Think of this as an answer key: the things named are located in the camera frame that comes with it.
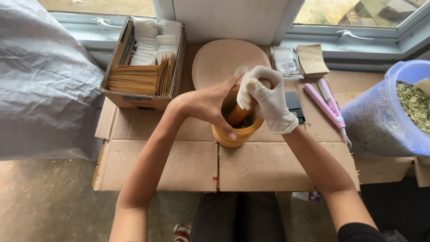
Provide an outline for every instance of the black sleeve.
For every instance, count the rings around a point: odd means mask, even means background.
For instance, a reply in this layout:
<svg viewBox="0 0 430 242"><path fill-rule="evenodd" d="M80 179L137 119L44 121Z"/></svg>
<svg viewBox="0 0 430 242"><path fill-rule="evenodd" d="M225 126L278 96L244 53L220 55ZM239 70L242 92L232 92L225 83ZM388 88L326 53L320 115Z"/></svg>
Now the black sleeve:
<svg viewBox="0 0 430 242"><path fill-rule="evenodd" d="M338 232L339 242L385 242L382 233L365 223L347 223Z"/></svg>

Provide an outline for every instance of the wooden pestle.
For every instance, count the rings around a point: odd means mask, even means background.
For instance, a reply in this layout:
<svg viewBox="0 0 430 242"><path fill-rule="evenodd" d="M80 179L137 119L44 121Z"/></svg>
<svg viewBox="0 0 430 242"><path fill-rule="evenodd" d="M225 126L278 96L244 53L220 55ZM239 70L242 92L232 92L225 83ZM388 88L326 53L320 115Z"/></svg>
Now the wooden pestle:
<svg viewBox="0 0 430 242"><path fill-rule="evenodd" d="M267 88L270 88L270 82L266 78L260 78L259 81ZM255 98L252 98L251 108L249 110L241 109L239 104L236 104L233 111L227 117L227 123L231 126L240 124L257 106L258 102Z"/></svg>

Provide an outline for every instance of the black pants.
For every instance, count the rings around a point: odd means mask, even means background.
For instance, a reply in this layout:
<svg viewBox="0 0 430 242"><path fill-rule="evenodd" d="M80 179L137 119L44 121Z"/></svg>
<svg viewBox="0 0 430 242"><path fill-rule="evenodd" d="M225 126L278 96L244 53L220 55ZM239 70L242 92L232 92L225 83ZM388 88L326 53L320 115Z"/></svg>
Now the black pants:
<svg viewBox="0 0 430 242"><path fill-rule="evenodd" d="M274 192L203 194L190 242L286 242Z"/></svg>

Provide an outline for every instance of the pink ceramic plate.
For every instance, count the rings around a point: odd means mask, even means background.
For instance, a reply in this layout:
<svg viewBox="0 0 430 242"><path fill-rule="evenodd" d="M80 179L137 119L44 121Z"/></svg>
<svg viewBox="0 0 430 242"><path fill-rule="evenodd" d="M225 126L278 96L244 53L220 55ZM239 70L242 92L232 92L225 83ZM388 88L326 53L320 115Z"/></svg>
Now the pink ceramic plate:
<svg viewBox="0 0 430 242"><path fill-rule="evenodd" d="M194 88L199 90L223 82L241 65L250 71L257 65L270 68L270 61L263 50L247 41L225 39L209 42L194 58Z"/></svg>

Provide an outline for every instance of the fingernail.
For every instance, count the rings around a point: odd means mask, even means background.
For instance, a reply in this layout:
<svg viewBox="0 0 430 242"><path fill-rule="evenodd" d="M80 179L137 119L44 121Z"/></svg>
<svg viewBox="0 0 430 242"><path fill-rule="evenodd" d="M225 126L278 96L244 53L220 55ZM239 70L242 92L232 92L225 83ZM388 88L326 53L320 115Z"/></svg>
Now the fingernail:
<svg viewBox="0 0 430 242"><path fill-rule="evenodd" d="M231 133L231 134L229 135L229 137L230 137L230 139L232 139L232 140L235 140L235 139L237 138L237 136L236 136L236 134L235 134L235 133Z"/></svg>

